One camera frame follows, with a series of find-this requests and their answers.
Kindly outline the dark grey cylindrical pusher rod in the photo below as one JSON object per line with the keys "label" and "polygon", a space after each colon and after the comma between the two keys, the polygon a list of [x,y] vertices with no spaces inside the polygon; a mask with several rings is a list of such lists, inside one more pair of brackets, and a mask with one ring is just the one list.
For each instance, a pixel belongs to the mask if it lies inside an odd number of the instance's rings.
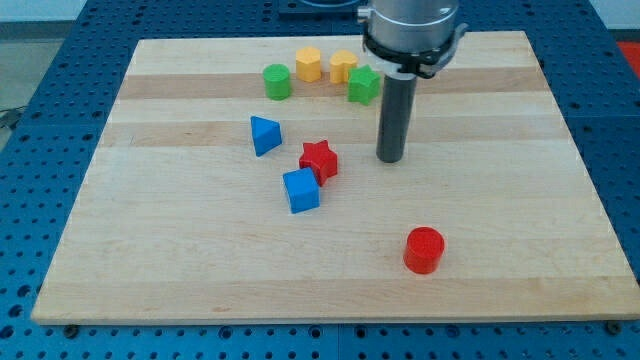
{"label": "dark grey cylindrical pusher rod", "polygon": [[385,163],[402,159],[411,119],[417,79],[401,80],[385,76],[376,155]]}

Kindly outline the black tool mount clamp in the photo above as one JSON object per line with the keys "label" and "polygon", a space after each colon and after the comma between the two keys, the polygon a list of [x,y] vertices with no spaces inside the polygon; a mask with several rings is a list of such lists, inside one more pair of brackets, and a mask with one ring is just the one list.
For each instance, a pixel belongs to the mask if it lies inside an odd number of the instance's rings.
{"label": "black tool mount clamp", "polygon": [[412,74],[431,79],[451,62],[459,40],[467,30],[468,24],[461,23],[439,47],[418,53],[404,53],[385,47],[369,34],[367,28],[364,28],[362,47],[381,61],[391,64],[394,67],[392,73]]}

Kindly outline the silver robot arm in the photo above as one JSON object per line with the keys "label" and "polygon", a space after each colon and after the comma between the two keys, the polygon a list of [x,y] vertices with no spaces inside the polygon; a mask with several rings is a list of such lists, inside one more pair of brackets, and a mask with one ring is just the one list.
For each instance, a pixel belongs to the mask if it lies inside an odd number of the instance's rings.
{"label": "silver robot arm", "polygon": [[404,155],[417,81],[431,79],[456,54],[468,25],[455,22],[457,0],[370,0],[357,10],[362,46],[384,74],[376,155]]}

